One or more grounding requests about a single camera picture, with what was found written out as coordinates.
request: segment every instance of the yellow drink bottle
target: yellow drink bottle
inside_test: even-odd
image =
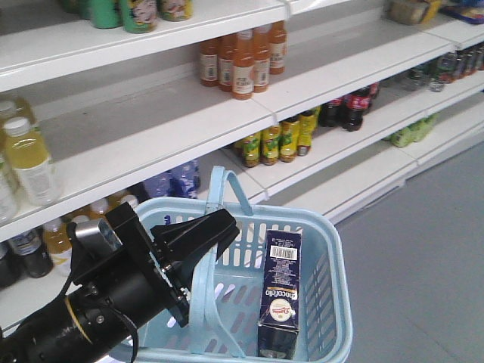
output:
[[[31,204],[44,206],[61,195],[54,164],[43,137],[33,131],[26,117],[14,117],[3,126],[5,154]]]

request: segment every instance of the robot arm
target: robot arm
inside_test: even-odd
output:
[[[73,245],[66,288],[0,341],[0,363],[90,363],[168,309],[188,323],[188,291],[195,265],[218,244],[217,257],[239,230],[221,209],[151,229],[151,241],[125,203],[102,219],[68,225]],[[70,282],[80,288],[65,295]]]

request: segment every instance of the orange juice bottle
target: orange juice bottle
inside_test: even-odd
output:
[[[217,53],[219,38],[200,43],[200,82],[206,87],[217,85]]]
[[[234,52],[234,81],[232,95],[237,100],[248,100],[254,90],[254,54],[252,30],[237,33]]]
[[[284,72],[284,61],[287,53],[287,32],[283,20],[272,24],[269,31],[269,45],[271,47],[269,72],[270,74],[281,74]]]
[[[254,92],[264,92],[269,85],[269,48],[268,31],[270,25],[258,26],[254,29]]]
[[[234,50],[237,34],[228,34],[222,37],[219,47],[219,88],[224,92],[232,91],[232,78],[234,70]]]

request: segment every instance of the white shelf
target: white shelf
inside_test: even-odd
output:
[[[2,240],[127,188],[272,124],[256,102],[236,101],[194,77],[43,121],[64,188],[44,208],[19,193],[19,213]]]
[[[433,158],[458,145],[469,148],[484,141],[484,95],[478,94],[440,115],[432,132],[402,149],[379,141],[293,185],[266,203],[320,212],[333,223],[405,183],[405,179],[435,165]]]
[[[89,20],[64,13],[50,0],[2,9],[0,92],[286,18],[278,0],[194,2],[194,16],[182,22],[161,20],[150,33],[122,27],[96,29]]]
[[[484,25],[468,24],[444,14],[437,14],[431,21],[421,24],[418,29],[433,36],[450,40],[457,49],[484,42]]]
[[[308,155],[297,157],[292,163],[276,163],[273,166],[261,164],[246,168],[246,173],[261,185],[267,197],[272,197],[418,119],[479,92],[483,84],[484,72],[479,72],[446,85],[442,92],[431,92],[428,89],[405,92],[382,88],[374,110],[365,116],[363,126],[357,132],[347,132],[341,128],[318,128],[312,142],[312,151]],[[225,153],[236,160],[232,152]],[[252,201],[258,203],[264,196],[259,193]]]

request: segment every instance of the water bottle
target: water bottle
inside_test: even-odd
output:
[[[196,199],[194,164],[192,162],[181,164],[173,168],[171,172],[175,197]]]
[[[149,198],[171,197],[173,195],[170,172],[162,172],[144,180],[143,186]]]

